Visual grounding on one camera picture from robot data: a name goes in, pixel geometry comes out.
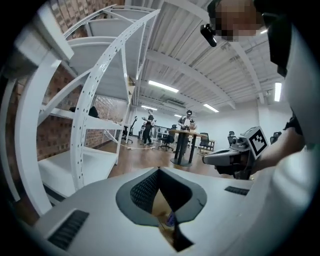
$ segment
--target camera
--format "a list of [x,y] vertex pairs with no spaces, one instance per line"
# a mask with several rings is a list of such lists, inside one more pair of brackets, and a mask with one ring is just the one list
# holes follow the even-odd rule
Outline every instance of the camera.
[[201,25],[200,32],[212,47],[217,46],[216,31],[211,28],[210,24]]

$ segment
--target red brick wall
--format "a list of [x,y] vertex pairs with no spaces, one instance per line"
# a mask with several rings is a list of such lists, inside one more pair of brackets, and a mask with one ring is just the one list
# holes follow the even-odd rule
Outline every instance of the red brick wall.
[[[42,103],[47,104],[73,77],[59,66],[54,73],[45,92]],[[6,147],[9,166],[14,180],[20,179],[15,156],[14,130],[18,103],[24,90],[27,77],[17,81],[10,99],[6,121]],[[57,108],[69,110],[75,107],[81,93],[81,86],[74,89],[58,105]],[[93,104],[101,119],[121,122],[126,111],[126,103],[120,100],[97,96]],[[36,149],[38,161],[60,154],[70,149],[72,120],[49,115],[37,128]],[[93,148],[106,142],[108,138],[103,135],[103,130],[90,129],[87,131],[85,145]]]
[[63,33],[84,17],[114,4],[124,5],[125,0],[50,0],[53,14]]
[[[59,66],[45,92],[43,103],[47,104],[73,79],[74,78],[62,66]],[[57,108],[69,110],[70,107],[75,107],[77,105],[81,89],[81,86],[74,89],[57,105]],[[36,131],[38,161],[70,149],[71,127],[71,119],[51,115],[38,126]]]

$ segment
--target brick wall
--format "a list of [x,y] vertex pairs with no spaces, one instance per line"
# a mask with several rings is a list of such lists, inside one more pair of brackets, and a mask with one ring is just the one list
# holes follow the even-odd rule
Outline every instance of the brick wall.
[[49,2],[63,33],[81,19],[104,7],[125,4],[125,0],[50,0]]
[[[54,16],[60,25],[61,31],[65,32],[73,24],[85,18],[87,15],[112,4],[124,5],[124,0],[50,0],[50,5]],[[70,38],[86,37],[87,33],[83,26],[78,28]],[[55,72],[43,98],[43,104],[47,104],[73,77],[61,66]],[[15,204],[18,216],[26,223],[32,225],[38,219],[38,215],[33,209],[27,196],[23,195],[24,189],[21,183],[15,155],[15,120],[18,109],[18,103],[27,82],[27,77],[23,77],[16,82],[13,93],[10,98],[7,120],[6,120],[6,149],[9,167],[13,181],[18,188],[21,201]],[[69,110],[75,107],[81,92],[81,86],[73,90],[57,106],[63,110]],[[125,103],[114,100],[97,97],[94,105],[96,106],[101,118],[108,118],[115,121],[121,121],[122,111],[125,110]],[[49,116],[37,128],[36,146],[37,158],[42,160],[70,149],[72,120]],[[106,142],[107,137],[103,135],[102,130],[88,130],[86,135],[86,146],[96,147]],[[0,175],[4,187],[7,186],[3,175]]]
[[[54,73],[48,88],[45,92],[42,103],[46,105],[64,86],[66,86],[73,77],[62,67],[59,66]],[[20,180],[16,155],[15,155],[15,120],[18,109],[18,103],[24,90],[27,77],[17,81],[11,95],[10,104],[6,120],[6,149],[9,166],[14,181]],[[75,107],[81,93],[81,86],[74,89],[58,105],[57,108],[69,110]],[[101,119],[121,122],[126,111],[126,103],[120,100],[97,96],[93,104]],[[72,120],[62,117],[49,115],[38,127],[36,131],[36,149],[38,161],[60,154],[70,149]],[[85,145],[86,147],[97,147],[108,141],[103,135],[103,130],[87,130]]]
[[[114,122],[121,122],[123,120],[123,116],[127,107],[127,104],[123,101],[102,96],[97,96],[93,105],[98,111],[101,119],[108,119]],[[115,135],[115,130],[108,131],[115,138],[119,135]],[[107,142],[108,140],[109,139],[103,134],[103,130],[88,129],[86,132],[85,146],[94,148],[97,145]]]

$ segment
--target white shelving unit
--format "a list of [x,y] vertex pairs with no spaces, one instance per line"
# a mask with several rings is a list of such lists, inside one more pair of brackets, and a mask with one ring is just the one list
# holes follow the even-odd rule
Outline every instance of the white shelving unit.
[[[43,184],[66,198],[83,186],[106,179],[118,163],[124,120],[135,91],[129,77],[139,77],[160,12],[138,6],[112,5],[80,20],[62,35],[50,7],[44,5],[42,11],[40,17],[43,18],[44,14],[50,17],[44,20],[44,26],[39,29],[40,35],[45,32],[43,38],[50,39],[53,44],[48,47],[38,36],[32,38],[33,44],[36,41],[43,50],[28,51],[30,40],[20,38],[17,41],[18,51],[37,68],[21,96],[15,127],[19,172],[27,195],[40,216],[51,208]],[[102,13],[106,13],[108,18],[92,20]],[[80,26],[85,26],[88,37],[67,41],[66,38]],[[36,29],[28,28],[24,35],[30,31],[37,33]],[[60,63],[75,78],[47,105],[42,105],[47,86]],[[56,108],[80,85],[82,90],[75,112]],[[121,124],[89,116],[95,95],[126,102]],[[70,150],[37,161],[37,126],[49,115],[72,120]],[[116,153],[85,147],[87,129],[119,130]]]
[[[106,179],[117,160],[117,154],[84,147],[83,185]],[[40,175],[49,189],[67,198],[76,192],[71,172],[70,150],[38,162]]]

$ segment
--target white ceiling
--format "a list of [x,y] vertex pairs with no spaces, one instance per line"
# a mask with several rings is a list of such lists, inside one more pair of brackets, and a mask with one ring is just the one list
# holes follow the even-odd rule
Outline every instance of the white ceiling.
[[[213,114],[203,104],[219,111],[231,110],[262,94],[272,94],[275,82],[283,81],[277,66],[270,62],[266,33],[236,43],[237,48],[219,38],[216,47],[209,46],[200,34],[200,25],[209,19],[204,10],[210,1],[131,1],[135,6],[161,8],[141,73],[138,106],[148,105],[167,114],[184,114],[181,108],[163,106],[170,100],[192,109],[197,116],[207,115],[208,111]],[[179,92],[148,85],[148,80]]]

